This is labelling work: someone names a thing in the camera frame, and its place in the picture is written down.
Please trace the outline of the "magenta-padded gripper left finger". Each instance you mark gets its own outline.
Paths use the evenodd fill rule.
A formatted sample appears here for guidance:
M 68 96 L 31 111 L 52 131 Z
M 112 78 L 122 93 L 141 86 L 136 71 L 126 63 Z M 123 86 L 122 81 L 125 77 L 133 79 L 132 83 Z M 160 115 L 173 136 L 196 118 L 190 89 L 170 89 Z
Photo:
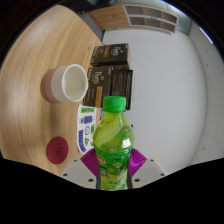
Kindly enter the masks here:
M 84 188 L 98 189 L 99 165 L 95 149 L 89 150 L 80 159 L 72 159 L 61 177 Z

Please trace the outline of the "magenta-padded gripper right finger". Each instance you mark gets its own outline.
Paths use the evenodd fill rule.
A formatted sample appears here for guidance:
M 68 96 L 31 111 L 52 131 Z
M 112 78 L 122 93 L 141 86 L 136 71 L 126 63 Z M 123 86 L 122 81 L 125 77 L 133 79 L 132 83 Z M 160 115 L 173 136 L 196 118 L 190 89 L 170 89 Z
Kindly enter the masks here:
M 147 159 L 137 149 L 132 149 L 128 164 L 129 188 L 141 188 L 166 175 L 166 171 L 155 159 Z

